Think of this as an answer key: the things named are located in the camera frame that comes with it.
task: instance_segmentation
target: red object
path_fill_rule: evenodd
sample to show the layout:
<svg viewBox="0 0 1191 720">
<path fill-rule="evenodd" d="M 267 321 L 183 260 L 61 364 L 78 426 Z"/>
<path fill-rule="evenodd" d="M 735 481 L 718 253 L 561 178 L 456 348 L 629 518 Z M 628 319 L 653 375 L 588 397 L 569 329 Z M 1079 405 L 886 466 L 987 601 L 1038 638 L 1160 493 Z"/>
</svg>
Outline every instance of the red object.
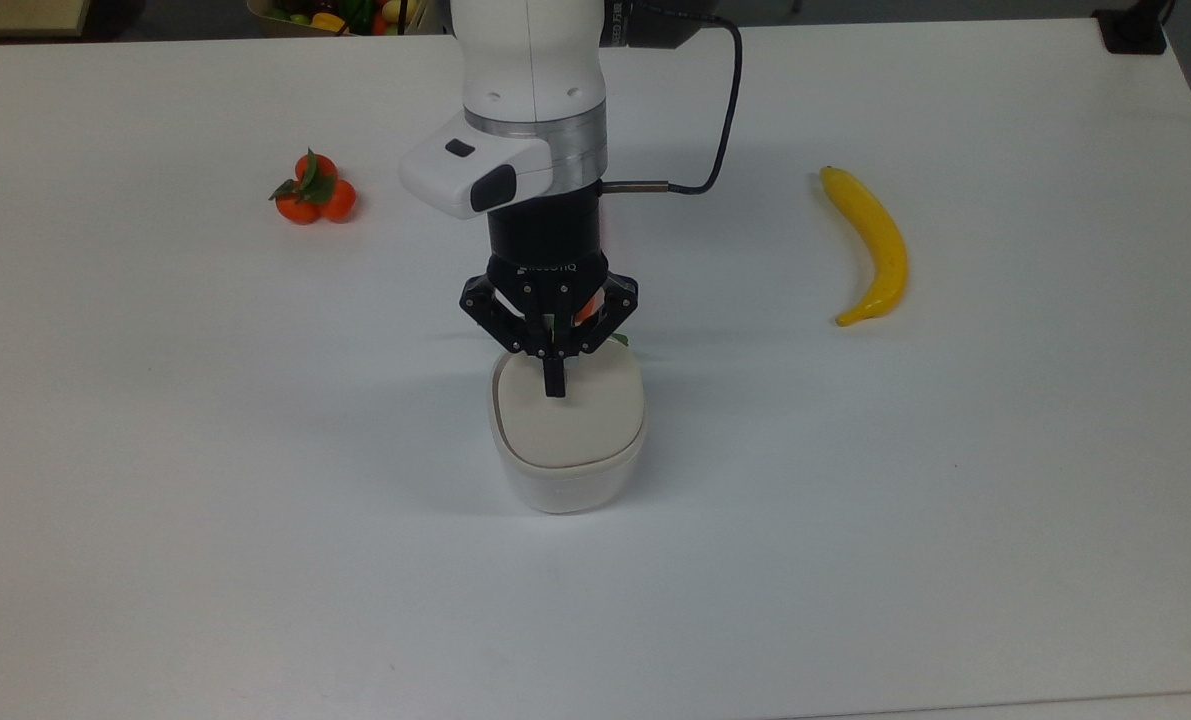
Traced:
<svg viewBox="0 0 1191 720">
<path fill-rule="evenodd" d="M 598 309 L 598 307 L 599 307 L 598 305 L 596 305 L 596 302 L 599 302 L 600 300 L 603 300 L 603 298 L 601 298 L 603 295 L 604 295 L 604 292 L 596 292 L 596 295 L 591 296 L 590 302 L 587 302 L 585 306 L 582 306 L 582 308 L 579 309 L 575 315 L 573 315 L 573 324 L 580 325 L 582 323 L 586 323 L 586 318 L 590 318 L 591 315 L 594 315 L 596 309 Z"/>
<path fill-rule="evenodd" d="M 320 219 L 320 209 L 310 202 L 298 202 L 295 195 L 280 195 L 275 199 L 279 214 L 299 225 L 308 225 Z"/>
<path fill-rule="evenodd" d="M 332 174 L 335 176 L 335 174 L 338 174 L 338 167 L 336 167 L 332 159 L 325 158 L 324 155 L 319 155 L 319 152 L 316 152 L 314 161 L 317 164 L 314 174 L 317 174 L 317 176 L 329 176 L 329 174 Z M 307 164 L 306 155 L 303 155 L 301 158 L 297 159 L 297 165 L 293 168 L 293 174 L 297 177 L 297 182 L 303 182 L 303 176 L 304 174 L 306 174 L 306 164 Z"/>
<path fill-rule="evenodd" d="M 338 179 L 338 183 L 333 187 L 333 196 L 320 205 L 320 213 L 333 223 L 344 223 L 351 214 L 354 201 L 356 201 L 354 186 Z"/>
</svg>

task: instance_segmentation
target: white table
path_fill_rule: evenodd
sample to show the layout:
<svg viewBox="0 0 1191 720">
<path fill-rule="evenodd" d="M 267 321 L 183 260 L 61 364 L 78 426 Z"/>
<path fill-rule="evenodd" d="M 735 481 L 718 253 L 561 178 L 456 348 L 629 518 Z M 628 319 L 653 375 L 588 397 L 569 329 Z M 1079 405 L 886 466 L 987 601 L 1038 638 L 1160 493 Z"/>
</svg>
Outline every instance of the white table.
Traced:
<svg viewBox="0 0 1191 720">
<path fill-rule="evenodd" d="M 1191 720 L 1191 694 L 884 714 L 883 720 Z"/>
<path fill-rule="evenodd" d="M 1191 691 L 1191 96 L 1092 20 L 760 29 L 700 199 L 610 198 L 649 445 L 509 495 L 448 38 L 0 46 L 0 716 L 746 719 Z M 610 51 L 709 168 L 727 37 Z M 266 201 L 297 152 L 353 224 Z M 910 293 L 813 173 L 905 231 Z"/>
</svg>

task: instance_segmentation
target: toy banana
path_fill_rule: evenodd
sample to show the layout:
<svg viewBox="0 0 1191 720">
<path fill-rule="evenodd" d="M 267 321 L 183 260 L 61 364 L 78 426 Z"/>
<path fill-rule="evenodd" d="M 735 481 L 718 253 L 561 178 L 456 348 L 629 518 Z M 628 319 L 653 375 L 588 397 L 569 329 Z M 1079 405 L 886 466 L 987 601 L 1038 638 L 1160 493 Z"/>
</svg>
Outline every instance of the toy banana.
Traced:
<svg viewBox="0 0 1191 720">
<path fill-rule="evenodd" d="M 875 264 L 875 277 L 861 301 L 836 318 L 840 327 L 891 313 L 906 292 L 906 243 L 892 217 L 859 179 L 838 168 L 822 168 L 822 187 L 856 228 Z"/>
</svg>

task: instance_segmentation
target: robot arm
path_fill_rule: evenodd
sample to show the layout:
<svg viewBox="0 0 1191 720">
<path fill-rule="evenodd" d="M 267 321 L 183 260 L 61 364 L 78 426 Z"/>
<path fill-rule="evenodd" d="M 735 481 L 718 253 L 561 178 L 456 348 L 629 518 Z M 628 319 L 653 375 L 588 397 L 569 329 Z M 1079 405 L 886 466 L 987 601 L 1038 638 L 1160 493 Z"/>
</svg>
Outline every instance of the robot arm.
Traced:
<svg viewBox="0 0 1191 720">
<path fill-rule="evenodd" d="M 462 113 L 404 156 L 400 181 L 455 218 L 594 183 L 607 168 L 603 0 L 454 0 Z"/>
<path fill-rule="evenodd" d="M 674 4 L 710 10 L 715 1 Z M 696 27 L 685 24 L 682 37 L 676 29 L 656 44 L 636 42 L 636 26 L 626 21 L 635 6 L 632 0 L 453 0 L 450 19 L 466 64 L 463 109 L 400 165 L 404 187 L 436 209 L 455 218 L 490 215 L 493 255 L 486 274 L 467 281 L 462 309 L 509 352 L 541 359 L 550 397 L 566 395 L 565 361 L 594 352 L 640 305 L 640 284 L 609 273 L 600 250 L 607 124 L 599 46 L 601 38 L 673 46 Z M 735 102 L 736 76 L 727 127 Z M 723 150 L 713 175 L 722 156 Z M 711 182 L 713 176 L 699 188 L 617 184 L 623 192 L 647 186 L 705 192 Z M 600 292 L 603 303 L 576 323 Z"/>
</svg>

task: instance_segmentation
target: container lid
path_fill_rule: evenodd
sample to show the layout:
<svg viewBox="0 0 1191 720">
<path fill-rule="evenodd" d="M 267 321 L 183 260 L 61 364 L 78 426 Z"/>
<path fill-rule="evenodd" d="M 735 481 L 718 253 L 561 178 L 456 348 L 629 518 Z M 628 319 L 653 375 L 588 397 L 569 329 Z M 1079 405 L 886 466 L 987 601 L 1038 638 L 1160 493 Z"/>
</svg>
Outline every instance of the container lid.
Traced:
<svg viewBox="0 0 1191 720">
<path fill-rule="evenodd" d="M 644 424 L 644 383 L 630 348 L 605 342 L 567 368 L 567 397 L 547 397 L 541 361 L 512 355 L 493 382 L 495 422 L 530 465 L 575 468 L 626 450 Z"/>
</svg>

